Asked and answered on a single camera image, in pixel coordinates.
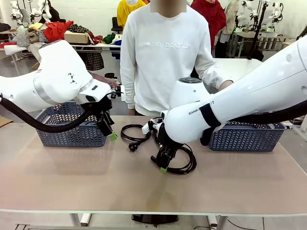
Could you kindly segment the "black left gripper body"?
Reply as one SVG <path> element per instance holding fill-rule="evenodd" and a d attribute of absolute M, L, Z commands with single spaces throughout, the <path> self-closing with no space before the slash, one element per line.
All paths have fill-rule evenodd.
<path fill-rule="evenodd" d="M 105 122 L 109 127 L 113 125 L 113 120 L 110 117 L 112 102 L 108 97 L 103 97 L 100 101 L 93 103 L 92 107 L 98 123 Z"/>

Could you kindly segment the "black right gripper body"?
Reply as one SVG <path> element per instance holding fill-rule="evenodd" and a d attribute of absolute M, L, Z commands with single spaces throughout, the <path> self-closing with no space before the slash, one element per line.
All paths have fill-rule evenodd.
<path fill-rule="evenodd" d="M 164 124 L 161 124 L 157 131 L 157 139 L 164 152 L 176 153 L 183 146 L 183 144 L 175 142 L 169 137 Z"/>

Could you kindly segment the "person's left hand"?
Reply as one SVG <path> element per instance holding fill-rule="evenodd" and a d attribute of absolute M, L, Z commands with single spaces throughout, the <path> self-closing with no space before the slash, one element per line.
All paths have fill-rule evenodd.
<path fill-rule="evenodd" d="M 219 91 L 225 89 L 226 87 L 230 86 L 231 84 L 233 84 L 234 82 L 232 80 L 227 80 L 227 81 L 224 81 L 220 87 L 219 87 Z"/>

